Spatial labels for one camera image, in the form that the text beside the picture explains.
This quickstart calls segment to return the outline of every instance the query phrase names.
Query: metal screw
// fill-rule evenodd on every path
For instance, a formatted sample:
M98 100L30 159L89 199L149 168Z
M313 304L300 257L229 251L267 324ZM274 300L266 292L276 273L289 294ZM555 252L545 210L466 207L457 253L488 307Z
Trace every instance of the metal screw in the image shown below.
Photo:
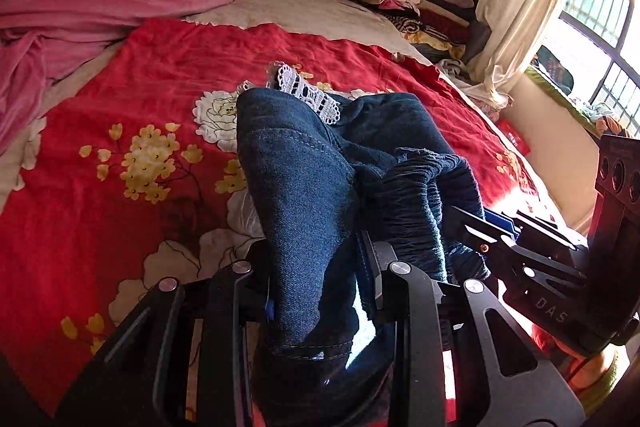
M178 282L173 277L165 277L158 283L161 292L172 292L178 287Z
M467 279L465 281L465 288L471 293L482 293L484 285L476 279Z
M251 263L249 261L236 261L231 267L235 273L247 273L251 270Z
M394 261L391 263L390 268L393 273L397 273L398 275L407 275L411 272L411 266L403 261Z

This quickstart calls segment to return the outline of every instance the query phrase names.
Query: window sill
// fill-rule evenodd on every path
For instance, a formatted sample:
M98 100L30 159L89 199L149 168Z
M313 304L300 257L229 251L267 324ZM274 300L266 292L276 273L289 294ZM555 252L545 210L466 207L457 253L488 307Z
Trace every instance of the window sill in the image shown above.
M591 134L594 139L599 139L596 132L596 127L585 115L583 115L577 107L573 104L567 95L564 94L553 83L549 82L542 74L540 74L532 66L528 66L525 70L525 74L536 84L542 91L556 102L559 106L564 107L569 114L577 121L588 133Z

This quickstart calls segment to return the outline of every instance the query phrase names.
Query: jeans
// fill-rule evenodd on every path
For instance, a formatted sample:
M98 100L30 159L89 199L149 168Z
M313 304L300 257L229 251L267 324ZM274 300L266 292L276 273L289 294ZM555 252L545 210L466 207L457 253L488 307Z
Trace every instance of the jeans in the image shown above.
M358 413L374 409L393 338L379 328L352 356L358 230L433 279L488 275L477 253L440 238L443 204L483 217L482 204L466 160L422 104L405 93L335 98L333 126L277 90L238 98L239 159L273 250L273 320L253 381L270 427L364 423Z

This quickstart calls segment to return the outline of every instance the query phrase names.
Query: camera lens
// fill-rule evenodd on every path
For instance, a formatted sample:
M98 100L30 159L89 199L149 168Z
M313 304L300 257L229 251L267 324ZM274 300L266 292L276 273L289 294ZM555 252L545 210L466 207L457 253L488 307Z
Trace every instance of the camera lens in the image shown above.
M620 192L620 188L622 188L622 184L625 182L625 166L621 161L616 162L613 165L613 177L611 179L611 184L613 185L613 190L616 192Z
M638 171L631 174L629 196L631 196L631 201L633 203L636 203L636 201L638 201L638 198L640 198L640 172Z
M602 161L600 162L600 179L604 181L607 179L608 175L609 175L609 160L607 160L606 158L603 158Z

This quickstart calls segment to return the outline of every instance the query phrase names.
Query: window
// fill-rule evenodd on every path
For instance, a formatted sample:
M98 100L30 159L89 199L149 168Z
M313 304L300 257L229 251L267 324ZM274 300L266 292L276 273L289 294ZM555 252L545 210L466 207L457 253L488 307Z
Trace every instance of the window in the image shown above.
M640 137L640 10L634 11L634 1L566 0L538 55L565 93L605 103Z

